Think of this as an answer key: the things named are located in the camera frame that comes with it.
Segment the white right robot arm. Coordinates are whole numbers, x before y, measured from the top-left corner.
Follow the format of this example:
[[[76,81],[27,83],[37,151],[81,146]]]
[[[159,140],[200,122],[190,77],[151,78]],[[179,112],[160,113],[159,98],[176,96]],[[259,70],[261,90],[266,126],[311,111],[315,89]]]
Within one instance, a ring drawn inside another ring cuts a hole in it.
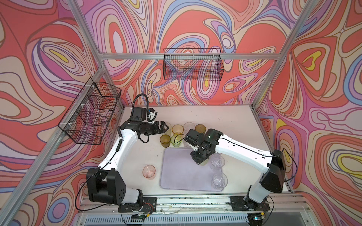
[[[261,175],[250,186],[245,200],[261,203],[271,193],[282,193],[286,172],[282,151],[276,149],[270,152],[254,148],[215,129],[209,129],[206,133],[191,129],[184,140],[192,147],[193,151],[190,155],[198,165],[217,152],[257,169]]]

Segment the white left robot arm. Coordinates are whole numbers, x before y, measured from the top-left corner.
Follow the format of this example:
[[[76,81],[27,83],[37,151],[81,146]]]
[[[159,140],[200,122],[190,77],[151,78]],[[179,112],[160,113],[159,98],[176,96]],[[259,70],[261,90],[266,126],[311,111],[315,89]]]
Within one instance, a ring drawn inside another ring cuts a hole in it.
[[[129,188],[122,178],[123,164],[141,135],[163,134],[169,130],[164,121],[125,121],[118,127],[118,138],[107,157],[97,168],[86,174],[88,197],[92,202],[122,205],[136,204],[142,199],[142,191]]]

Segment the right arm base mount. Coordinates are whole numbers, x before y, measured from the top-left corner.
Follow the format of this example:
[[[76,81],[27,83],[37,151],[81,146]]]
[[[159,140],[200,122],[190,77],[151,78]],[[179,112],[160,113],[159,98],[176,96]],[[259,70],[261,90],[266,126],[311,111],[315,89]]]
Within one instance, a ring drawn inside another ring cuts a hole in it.
[[[270,206],[266,198],[261,203],[257,203],[245,196],[230,196],[230,202],[228,204],[232,207],[233,211],[267,212],[270,210]]]

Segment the pale green textured cup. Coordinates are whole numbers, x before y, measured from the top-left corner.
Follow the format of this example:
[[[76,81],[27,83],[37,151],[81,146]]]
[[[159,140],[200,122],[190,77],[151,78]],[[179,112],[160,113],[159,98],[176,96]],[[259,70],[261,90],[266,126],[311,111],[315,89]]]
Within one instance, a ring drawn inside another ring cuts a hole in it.
[[[209,162],[209,159],[205,159],[202,163],[200,163],[200,166],[205,166]]]

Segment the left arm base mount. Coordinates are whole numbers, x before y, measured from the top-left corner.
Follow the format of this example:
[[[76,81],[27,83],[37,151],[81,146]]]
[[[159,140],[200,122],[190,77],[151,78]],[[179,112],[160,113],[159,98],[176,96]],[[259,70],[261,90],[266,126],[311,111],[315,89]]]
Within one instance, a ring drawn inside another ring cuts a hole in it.
[[[156,211],[157,198],[155,196],[143,197],[136,203],[123,203],[118,207],[119,213],[151,214]]]

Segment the large clear cup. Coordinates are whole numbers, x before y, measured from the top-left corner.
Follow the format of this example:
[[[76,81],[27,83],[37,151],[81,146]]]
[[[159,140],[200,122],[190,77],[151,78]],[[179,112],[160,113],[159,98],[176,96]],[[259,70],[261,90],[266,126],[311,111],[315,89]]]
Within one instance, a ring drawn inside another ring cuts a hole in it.
[[[223,190],[228,185],[228,178],[225,174],[219,172],[213,175],[212,185],[216,190]]]

